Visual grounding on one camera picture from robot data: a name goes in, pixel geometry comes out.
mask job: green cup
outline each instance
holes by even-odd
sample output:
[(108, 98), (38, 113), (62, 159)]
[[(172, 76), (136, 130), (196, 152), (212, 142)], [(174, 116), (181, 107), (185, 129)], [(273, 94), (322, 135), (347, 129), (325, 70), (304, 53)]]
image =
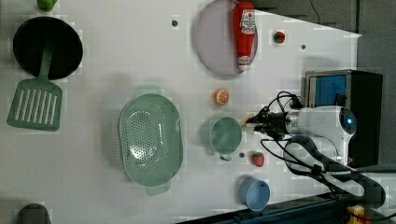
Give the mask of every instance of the green cup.
[(51, 11), (58, 0), (37, 0), (38, 7), (43, 11)]
[(231, 161), (231, 154), (241, 144), (242, 129), (238, 121), (229, 117), (215, 117), (204, 122), (201, 140), (219, 153), (224, 161)]

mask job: black pan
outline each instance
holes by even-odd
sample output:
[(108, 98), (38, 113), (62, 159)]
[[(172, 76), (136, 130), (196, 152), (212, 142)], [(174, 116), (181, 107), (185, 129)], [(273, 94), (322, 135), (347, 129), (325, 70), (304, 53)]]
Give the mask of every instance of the black pan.
[(36, 17), (26, 21), (14, 35), (15, 57), (26, 72), (37, 77), (48, 34), (54, 39), (49, 79), (68, 77), (81, 63), (83, 50), (78, 34), (64, 21), (52, 17)]

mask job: ketchup bottle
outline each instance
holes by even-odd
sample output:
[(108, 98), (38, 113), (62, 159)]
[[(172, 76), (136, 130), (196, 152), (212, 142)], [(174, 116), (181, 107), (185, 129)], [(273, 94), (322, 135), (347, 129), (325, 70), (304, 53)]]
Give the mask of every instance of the ketchup bottle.
[(251, 46), (256, 34), (254, 6), (241, 1), (233, 8), (233, 38), (235, 39), (239, 69), (246, 71), (250, 67)]

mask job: white table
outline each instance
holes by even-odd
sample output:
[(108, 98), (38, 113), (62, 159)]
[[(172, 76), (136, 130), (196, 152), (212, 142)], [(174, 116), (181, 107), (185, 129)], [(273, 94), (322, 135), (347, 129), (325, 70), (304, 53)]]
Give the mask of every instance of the white table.
[[(35, 0), (3, 0), (0, 30), (0, 223), (26, 204), (43, 203), (52, 223), (174, 223), (246, 207), (237, 193), (247, 175), (269, 183), (270, 203), (328, 190), (289, 172), (266, 151), (265, 165), (247, 155), (263, 151), (259, 135), (244, 133), (231, 162), (205, 149), (199, 138), (205, 119), (225, 113), (242, 119), (278, 91), (300, 92), (305, 71), (356, 68), (358, 35), (257, 11), (259, 50), (251, 69), (219, 77), (200, 61), (193, 26), (210, 1), (60, 1), (48, 15), (71, 24), (82, 38), (77, 72), (56, 81), (64, 90), (61, 128), (43, 133), (9, 127), (8, 110), (20, 80), (30, 78), (12, 52), (12, 37), (24, 21), (42, 15)], [(177, 19), (178, 28), (171, 25)], [(285, 45), (271, 41), (284, 30)], [(184, 141), (183, 164), (171, 189), (149, 197), (128, 178), (120, 160), (117, 123), (134, 88), (157, 84), (177, 105)], [(210, 94), (226, 88), (231, 101), (218, 108)], [(275, 152), (280, 149), (270, 144)]]

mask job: green spatula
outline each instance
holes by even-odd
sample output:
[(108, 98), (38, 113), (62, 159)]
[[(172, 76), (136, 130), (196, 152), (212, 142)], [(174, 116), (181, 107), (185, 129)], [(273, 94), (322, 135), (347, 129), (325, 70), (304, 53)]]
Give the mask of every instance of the green spatula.
[(53, 48), (53, 40), (47, 36), (39, 76), (21, 81), (15, 91), (7, 118), (10, 126), (48, 132), (59, 129), (62, 90), (48, 80)]

